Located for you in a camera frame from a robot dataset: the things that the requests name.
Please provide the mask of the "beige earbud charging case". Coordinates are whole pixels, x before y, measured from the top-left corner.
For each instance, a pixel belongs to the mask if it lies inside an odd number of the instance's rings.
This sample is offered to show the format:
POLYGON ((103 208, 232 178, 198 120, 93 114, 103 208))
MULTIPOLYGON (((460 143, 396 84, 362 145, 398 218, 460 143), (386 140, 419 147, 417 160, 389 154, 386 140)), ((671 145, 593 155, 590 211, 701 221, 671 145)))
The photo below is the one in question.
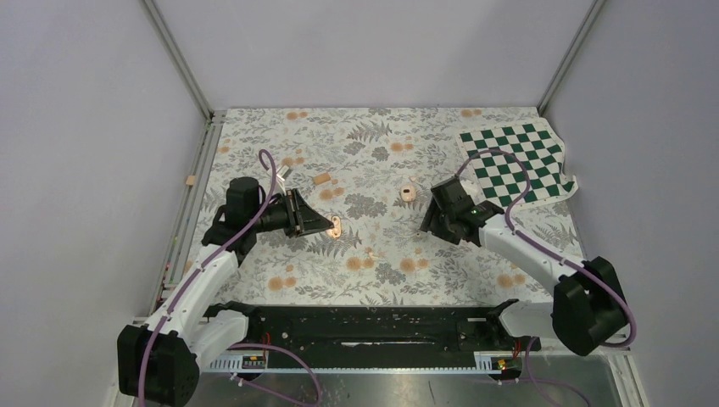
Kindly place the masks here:
POLYGON ((327 230, 326 233, 333 239, 338 239, 342 236, 342 221, 339 216, 333 216, 331 218, 332 228, 327 230))

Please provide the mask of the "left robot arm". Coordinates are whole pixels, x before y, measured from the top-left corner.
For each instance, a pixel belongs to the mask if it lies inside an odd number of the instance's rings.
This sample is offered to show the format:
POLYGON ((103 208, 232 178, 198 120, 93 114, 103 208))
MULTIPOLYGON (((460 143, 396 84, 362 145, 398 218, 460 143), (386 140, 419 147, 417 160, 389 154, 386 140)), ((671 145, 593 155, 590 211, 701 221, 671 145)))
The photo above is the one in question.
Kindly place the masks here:
POLYGON ((200 374, 234 343, 253 348, 263 337, 260 322, 241 311, 221 310, 200 321, 221 286, 263 232, 303 237, 334 227, 296 189, 265 193, 253 177, 231 180, 202 247, 178 288, 141 325, 123 328, 117 340, 120 392, 168 406, 184 406, 200 374))

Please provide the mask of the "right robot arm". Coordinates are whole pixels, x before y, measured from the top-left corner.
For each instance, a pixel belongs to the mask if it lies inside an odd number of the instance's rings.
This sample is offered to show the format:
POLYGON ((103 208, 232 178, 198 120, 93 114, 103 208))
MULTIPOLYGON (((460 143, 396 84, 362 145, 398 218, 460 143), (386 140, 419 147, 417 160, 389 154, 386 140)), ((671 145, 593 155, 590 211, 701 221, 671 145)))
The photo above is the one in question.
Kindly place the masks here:
POLYGON ((551 295, 548 302, 508 300, 493 309, 486 327, 491 345, 507 349, 519 337, 553 338, 574 354, 587 356, 622 328, 633 329, 613 264, 560 254, 532 239, 498 205, 475 203, 456 176, 431 189, 421 231, 445 242, 473 243, 518 266, 551 295))

